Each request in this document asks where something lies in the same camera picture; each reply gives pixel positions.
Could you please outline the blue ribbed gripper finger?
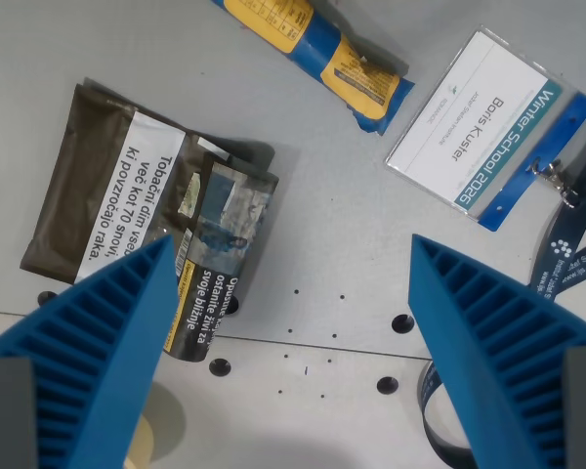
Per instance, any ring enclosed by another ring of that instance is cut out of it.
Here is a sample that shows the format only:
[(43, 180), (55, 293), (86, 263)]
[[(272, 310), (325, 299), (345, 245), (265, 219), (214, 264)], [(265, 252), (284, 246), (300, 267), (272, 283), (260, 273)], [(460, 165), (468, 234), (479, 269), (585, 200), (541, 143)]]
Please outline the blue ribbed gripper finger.
[(421, 235), (408, 305), (480, 468), (563, 468), (563, 356), (586, 321)]
[(0, 359), (32, 365), (39, 467), (122, 467), (177, 306), (166, 236), (0, 334)]

